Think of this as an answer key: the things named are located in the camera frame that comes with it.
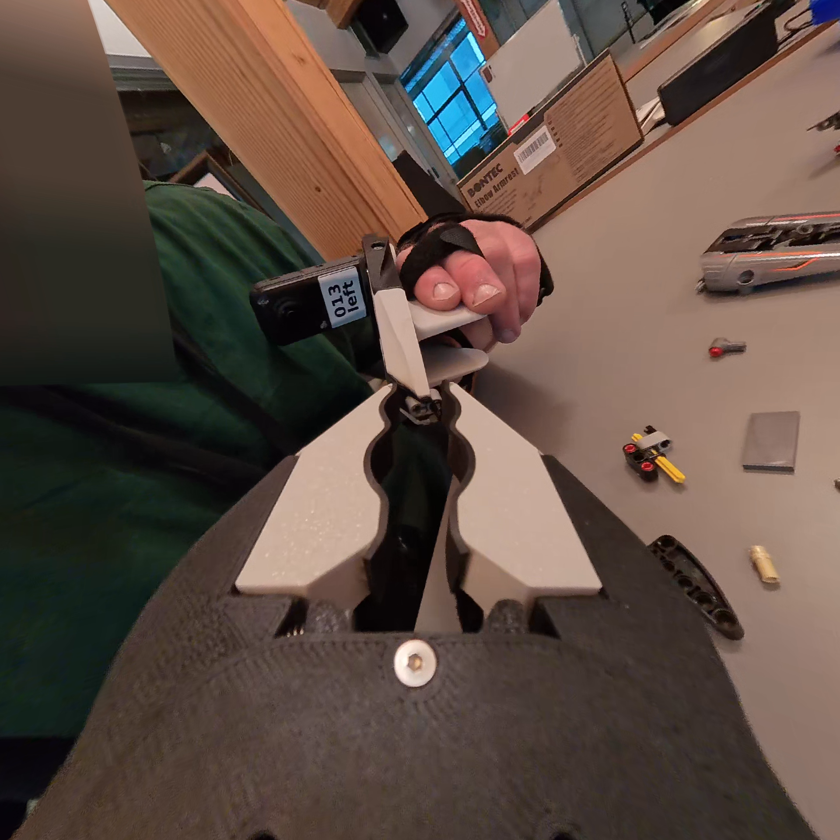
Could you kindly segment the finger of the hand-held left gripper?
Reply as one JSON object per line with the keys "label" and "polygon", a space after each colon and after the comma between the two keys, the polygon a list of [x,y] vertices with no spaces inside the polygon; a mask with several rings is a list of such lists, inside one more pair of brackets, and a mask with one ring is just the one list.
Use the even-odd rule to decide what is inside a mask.
{"label": "finger of the hand-held left gripper", "polygon": [[373,294],[374,320],[379,334],[381,355],[387,379],[407,390],[418,400],[431,395],[414,316],[429,326],[438,312],[416,301],[409,301],[401,288]]}

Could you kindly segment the dark grey lego tile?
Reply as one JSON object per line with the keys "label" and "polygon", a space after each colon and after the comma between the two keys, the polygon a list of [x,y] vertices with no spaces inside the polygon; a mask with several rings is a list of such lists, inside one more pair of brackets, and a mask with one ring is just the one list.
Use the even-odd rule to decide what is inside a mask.
{"label": "dark grey lego tile", "polygon": [[752,413],[742,448],[742,468],[794,474],[800,423],[801,415],[797,411]]}

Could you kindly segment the person's left hand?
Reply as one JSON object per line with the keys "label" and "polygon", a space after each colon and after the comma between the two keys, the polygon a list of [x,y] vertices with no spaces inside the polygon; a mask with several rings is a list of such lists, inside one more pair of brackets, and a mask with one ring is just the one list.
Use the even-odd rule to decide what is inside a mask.
{"label": "person's left hand", "polygon": [[541,257],[533,239],[503,222],[468,219],[481,250],[458,250],[429,267],[416,281],[414,297],[425,307],[448,311],[459,305],[484,318],[466,324],[469,344],[489,352],[497,343],[513,343],[538,306]]}

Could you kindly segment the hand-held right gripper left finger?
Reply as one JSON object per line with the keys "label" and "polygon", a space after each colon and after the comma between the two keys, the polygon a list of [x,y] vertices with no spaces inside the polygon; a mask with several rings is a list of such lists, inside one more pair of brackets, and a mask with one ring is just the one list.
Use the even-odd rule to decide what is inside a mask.
{"label": "hand-held right gripper left finger", "polygon": [[382,493],[365,458],[385,431],[383,386],[304,447],[235,581],[243,595],[362,601],[364,556],[381,525]]}

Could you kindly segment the black equipment case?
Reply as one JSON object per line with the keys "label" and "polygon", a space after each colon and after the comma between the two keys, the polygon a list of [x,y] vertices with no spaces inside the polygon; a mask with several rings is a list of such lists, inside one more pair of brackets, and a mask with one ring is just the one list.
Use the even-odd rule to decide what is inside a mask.
{"label": "black equipment case", "polygon": [[773,2],[751,6],[741,20],[657,89],[665,122],[676,127],[739,83],[779,48]]}

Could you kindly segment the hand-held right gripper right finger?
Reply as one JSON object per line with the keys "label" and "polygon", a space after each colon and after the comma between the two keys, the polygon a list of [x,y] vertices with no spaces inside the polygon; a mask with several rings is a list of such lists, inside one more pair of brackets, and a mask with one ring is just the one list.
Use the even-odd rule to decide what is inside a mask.
{"label": "hand-held right gripper right finger", "polygon": [[465,447],[451,534],[455,588],[481,608],[597,595],[602,582],[541,452],[459,385],[447,388],[451,443]]}

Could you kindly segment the whiteboard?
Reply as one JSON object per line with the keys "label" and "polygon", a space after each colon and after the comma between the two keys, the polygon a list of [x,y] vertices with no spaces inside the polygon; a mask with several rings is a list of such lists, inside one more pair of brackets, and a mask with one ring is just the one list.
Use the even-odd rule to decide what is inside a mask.
{"label": "whiteboard", "polygon": [[587,65],[560,2],[548,1],[479,69],[507,133]]}

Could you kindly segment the brown cardboard box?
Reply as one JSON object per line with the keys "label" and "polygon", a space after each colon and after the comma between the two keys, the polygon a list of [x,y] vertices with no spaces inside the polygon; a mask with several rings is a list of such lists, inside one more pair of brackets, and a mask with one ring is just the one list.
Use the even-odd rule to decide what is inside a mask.
{"label": "brown cardboard box", "polygon": [[644,141],[613,56],[602,52],[458,183],[467,207],[529,231]]}

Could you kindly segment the large grid window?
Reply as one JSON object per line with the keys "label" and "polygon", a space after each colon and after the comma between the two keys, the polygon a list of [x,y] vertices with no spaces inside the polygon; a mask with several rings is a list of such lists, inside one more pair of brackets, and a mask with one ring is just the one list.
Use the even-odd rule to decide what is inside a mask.
{"label": "large grid window", "polygon": [[471,172],[508,136],[497,103],[480,74],[485,58],[462,17],[430,40],[401,82],[458,178]]}

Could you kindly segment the black wall speaker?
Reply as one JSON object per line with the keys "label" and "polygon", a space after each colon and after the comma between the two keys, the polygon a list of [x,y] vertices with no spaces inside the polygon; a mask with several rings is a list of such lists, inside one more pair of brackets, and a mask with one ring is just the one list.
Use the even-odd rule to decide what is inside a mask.
{"label": "black wall speaker", "polygon": [[368,56],[391,52],[408,30],[408,22],[397,1],[363,1],[356,8],[350,28]]}

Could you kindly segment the black curved lego panel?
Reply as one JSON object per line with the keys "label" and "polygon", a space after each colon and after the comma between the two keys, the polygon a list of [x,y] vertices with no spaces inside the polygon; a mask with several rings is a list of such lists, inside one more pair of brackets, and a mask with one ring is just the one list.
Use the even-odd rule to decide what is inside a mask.
{"label": "black curved lego panel", "polygon": [[744,639],[744,628],[729,599],[684,543],[664,534],[652,541],[647,549],[709,627],[729,641]]}

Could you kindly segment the black lego subassembly red pins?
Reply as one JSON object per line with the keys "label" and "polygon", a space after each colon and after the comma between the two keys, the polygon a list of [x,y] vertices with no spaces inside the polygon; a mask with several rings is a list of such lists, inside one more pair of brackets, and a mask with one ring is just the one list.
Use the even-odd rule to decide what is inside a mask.
{"label": "black lego subassembly red pins", "polygon": [[668,458],[672,445],[670,436],[647,425],[641,434],[633,434],[625,443],[623,456],[626,465],[645,483],[655,483],[662,475],[677,485],[683,485],[685,474]]}

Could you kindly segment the dark upright board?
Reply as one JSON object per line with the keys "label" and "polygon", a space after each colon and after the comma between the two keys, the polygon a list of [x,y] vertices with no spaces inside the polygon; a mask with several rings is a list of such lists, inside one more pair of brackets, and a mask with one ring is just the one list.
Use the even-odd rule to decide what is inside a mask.
{"label": "dark upright board", "polygon": [[466,213],[464,204],[441,186],[407,151],[401,151],[393,165],[426,218]]}

